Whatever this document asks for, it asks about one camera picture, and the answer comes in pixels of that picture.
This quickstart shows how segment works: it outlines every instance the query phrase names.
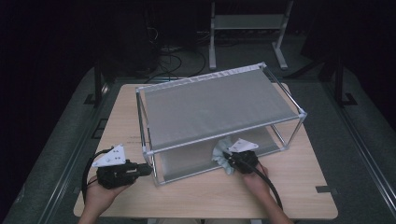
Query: wooden table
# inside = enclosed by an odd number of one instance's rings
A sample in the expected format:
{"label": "wooden table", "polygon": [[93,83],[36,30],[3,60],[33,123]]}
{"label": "wooden table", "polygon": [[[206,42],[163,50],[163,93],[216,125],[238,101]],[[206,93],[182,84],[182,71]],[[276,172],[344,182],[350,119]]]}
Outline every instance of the wooden table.
{"label": "wooden table", "polygon": [[[145,162],[142,156],[135,87],[120,89],[97,151],[123,144],[126,158]],[[281,129],[293,130],[284,125]],[[290,149],[260,157],[292,219],[333,219],[338,215],[332,195],[318,193],[327,186],[304,126]],[[91,169],[89,176],[95,175]],[[74,213],[80,216],[84,203],[80,194]],[[248,192],[240,174],[226,175],[223,169],[156,187],[151,176],[142,176],[106,210],[104,217],[193,217],[266,218],[262,207]]]}

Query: black floor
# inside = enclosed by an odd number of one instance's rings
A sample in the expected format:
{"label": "black floor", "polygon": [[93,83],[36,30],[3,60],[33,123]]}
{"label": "black floor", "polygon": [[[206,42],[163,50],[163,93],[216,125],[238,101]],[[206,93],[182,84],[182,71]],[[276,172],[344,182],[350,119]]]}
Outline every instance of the black floor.
{"label": "black floor", "polygon": [[[378,182],[375,178],[382,174],[391,186],[396,184],[396,133],[361,89],[356,77],[347,70],[344,91],[351,93],[358,104],[344,108],[333,99],[334,82],[317,80],[320,66],[297,79],[282,78],[310,60],[300,55],[304,36],[288,35],[282,50],[289,70],[282,71],[272,51],[273,38],[268,35],[260,41],[245,39],[230,47],[217,47],[218,71],[266,62],[273,73],[289,85],[294,99],[308,113],[304,126],[328,185],[333,189],[339,216],[334,220],[301,220],[299,223],[396,223],[392,213],[394,207],[389,209],[384,199],[387,192],[381,191],[387,189],[384,187],[387,182],[381,182],[381,178]],[[188,77],[202,68],[200,74],[209,73],[207,46],[197,50],[200,53],[183,50],[174,53],[182,65],[169,77]],[[178,60],[173,56],[162,56],[161,65],[171,70],[177,67]],[[161,72],[159,67],[150,75]],[[162,81],[166,79],[168,76],[163,76]],[[73,207],[79,194],[82,170],[100,141],[100,130],[96,130],[98,124],[106,125],[123,84],[145,81],[117,78],[114,83],[108,83],[102,103],[94,108],[86,102],[87,97],[94,94],[93,70],[87,73],[30,173],[20,201],[14,203],[4,223],[77,222]],[[370,156],[377,169],[368,162]],[[99,223],[144,221],[107,217],[100,218]]]}

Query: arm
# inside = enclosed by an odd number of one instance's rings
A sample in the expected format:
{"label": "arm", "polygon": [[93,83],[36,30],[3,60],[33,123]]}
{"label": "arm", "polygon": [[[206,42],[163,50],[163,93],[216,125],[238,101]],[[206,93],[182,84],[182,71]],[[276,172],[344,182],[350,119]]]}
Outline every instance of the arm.
{"label": "arm", "polygon": [[90,179],[90,183],[87,188],[85,207],[78,224],[95,223],[96,219],[113,204],[116,197],[130,187],[128,185],[115,189],[105,189],[97,182],[96,176]]}
{"label": "arm", "polygon": [[[262,167],[261,164],[258,164],[256,168],[263,174],[268,175],[268,170]],[[256,196],[262,204],[270,223],[292,223],[283,210],[277,205],[275,199],[270,194],[270,188],[261,177],[253,172],[248,175],[243,175],[243,180],[249,191]]]}

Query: metal frame box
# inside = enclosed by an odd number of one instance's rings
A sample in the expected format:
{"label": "metal frame box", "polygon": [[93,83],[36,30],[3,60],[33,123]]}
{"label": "metal frame box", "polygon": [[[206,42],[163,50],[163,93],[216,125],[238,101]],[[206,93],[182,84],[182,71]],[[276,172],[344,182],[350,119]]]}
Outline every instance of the metal frame box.
{"label": "metal frame box", "polygon": [[227,136],[257,144],[258,156],[288,149],[306,117],[265,63],[139,87],[136,97],[157,185],[219,168],[212,153]]}

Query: controller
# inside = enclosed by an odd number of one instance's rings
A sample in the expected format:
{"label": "controller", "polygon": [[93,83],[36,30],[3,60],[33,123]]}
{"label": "controller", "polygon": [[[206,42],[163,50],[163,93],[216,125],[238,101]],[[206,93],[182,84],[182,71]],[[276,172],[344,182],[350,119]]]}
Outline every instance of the controller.
{"label": "controller", "polygon": [[251,167],[256,167],[259,164],[259,159],[254,151],[233,152],[233,155],[223,153],[228,163],[241,174],[251,174],[253,170]]}
{"label": "controller", "polygon": [[152,168],[147,163],[137,164],[126,160],[123,165],[99,167],[96,171],[98,183],[106,189],[132,185],[139,176],[150,175]]}

